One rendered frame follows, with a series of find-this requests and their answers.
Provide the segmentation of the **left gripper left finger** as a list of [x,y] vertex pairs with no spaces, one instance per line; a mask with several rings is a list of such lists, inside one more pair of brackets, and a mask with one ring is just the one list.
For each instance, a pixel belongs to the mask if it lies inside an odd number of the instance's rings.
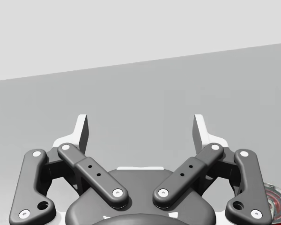
[[113,209],[128,204],[128,191],[93,158],[85,156],[89,138],[88,118],[77,117],[71,134],[56,139],[51,150],[29,150],[23,156],[9,214],[11,225],[45,225],[57,215],[47,197],[52,181],[63,177],[78,193],[94,190]]

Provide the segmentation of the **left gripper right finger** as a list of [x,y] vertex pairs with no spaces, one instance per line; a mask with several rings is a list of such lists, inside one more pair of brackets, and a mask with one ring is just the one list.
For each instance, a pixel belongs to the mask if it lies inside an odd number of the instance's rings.
[[192,137],[196,156],[188,158],[154,191],[160,209],[172,206],[187,190],[204,193],[218,178],[228,179],[234,192],[225,208],[226,219],[236,225],[270,225],[273,221],[257,154],[233,152],[223,138],[210,134],[204,117],[193,119]]

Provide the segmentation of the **red and white can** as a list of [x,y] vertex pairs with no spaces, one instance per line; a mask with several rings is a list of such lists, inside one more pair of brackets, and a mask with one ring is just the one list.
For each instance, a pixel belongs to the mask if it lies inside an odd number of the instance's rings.
[[281,225],[281,188],[266,182],[264,186],[272,215],[272,225]]

